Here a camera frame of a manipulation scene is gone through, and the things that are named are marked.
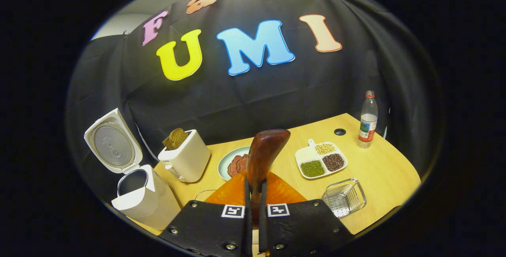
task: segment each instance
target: letter m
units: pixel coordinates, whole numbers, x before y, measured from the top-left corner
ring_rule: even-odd
[[[241,53],[255,66],[262,66],[265,49],[269,51],[267,63],[271,65],[290,62],[295,55],[288,50],[281,34],[281,22],[277,20],[263,21],[258,25],[257,35],[252,39],[238,28],[229,28],[216,35],[227,48],[230,59],[228,74],[234,76],[248,72],[249,64],[242,60]]]

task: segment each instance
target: wooden table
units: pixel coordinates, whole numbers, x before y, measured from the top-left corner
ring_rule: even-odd
[[[362,185],[367,204],[361,210],[341,218],[352,234],[373,224],[392,208],[402,205],[420,185],[420,177],[413,165],[390,142],[376,134],[367,149],[357,146],[360,122],[347,113],[318,122],[289,129],[290,139],[271,166],[271,171],[294,187],[306,199],[321,199],[327,186],[349,178],[356,178]],[[337,136],[334,129],[345,129]],[[308,180],[298,170],[295,152],[308,146],[312,138],[316,144],[333,142],[348,160],[347,167],[334,174]],[[200,181],[181,183],[161,163],[155,171],[168,182],[179,205],[183,207],[204,190],[215,190],[225,183],[217,166],[221,158],[234,149],[249,146],[253,138],[209,145],[211,157]],[[149,232],[159,235],[160,230],[137,223]]]

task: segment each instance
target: black cloth backdrop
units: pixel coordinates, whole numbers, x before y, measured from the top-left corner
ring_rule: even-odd
[[[370,89],[378,102],[377,133],[382,136],[388,126],[387,139],[420,175],[425,172],[434,118],[430,88],[422,79],[432,76],[431,63],[409,30],[385,8],[373,0],[217,0],[186,14],[189,1],[166,8],[158,36],[146,46],[142,46],[143,25],[150,19],[127,36],[91,41],[78,61],[69,87],[66,131],[78,170],[103,201],[110,204],[115,198],[122,174],[103,167],[83,135],[117,107],[143,149],[141,164],[154,167],[157,160],[139,132],[157,156],[162,140],[177,127],[197,129],[210,145],[341,113],[360,119],[364,94]],[[318,52],[311,29],[298,19],[307,14],[325,16],[343,48]],[[263,65],[257,68],[243,57],[251,69],[230,76],[227,50],[216,35],[240,28],[254,38],[258,24],[267,20],[282,22],[282,35],[295,60],[271,66],[265,52]],[[157,49],[176,41],[176,61],[186,64],[189,55],[181,36],[195,29],[202,30],[200,68],[183,80],[168,80]]]

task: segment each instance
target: white appliance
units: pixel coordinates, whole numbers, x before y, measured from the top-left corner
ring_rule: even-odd
[[[139,166],[141,147],[118,108],[96,120],[85,132],[85,141],[107,169],[125,174],[112,200],[114,208],[149,227],[165,229],[181,207],[150,165]]]
[[[191,183],[200,179],[208,164],[211,152],[197,130],[185,131],[188,137],[177,149],[160,152],[158,158],[174,177],[181,182]]]

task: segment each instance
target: yellow letter u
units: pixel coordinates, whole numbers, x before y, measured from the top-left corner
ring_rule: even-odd
[[[202,51],[198,42],[200,32],[201,30],[192,30],[181,37],[181,40],[188,45],[188,53],[190,54],[190,61],[184,66],[178,66],[176,63],[176,57],[174,56],[175,41],[166,43],[157,50],[157,55],[160,57],[161,69],[165,77],[177,81],[197,71],[200,64],[202,64]]]

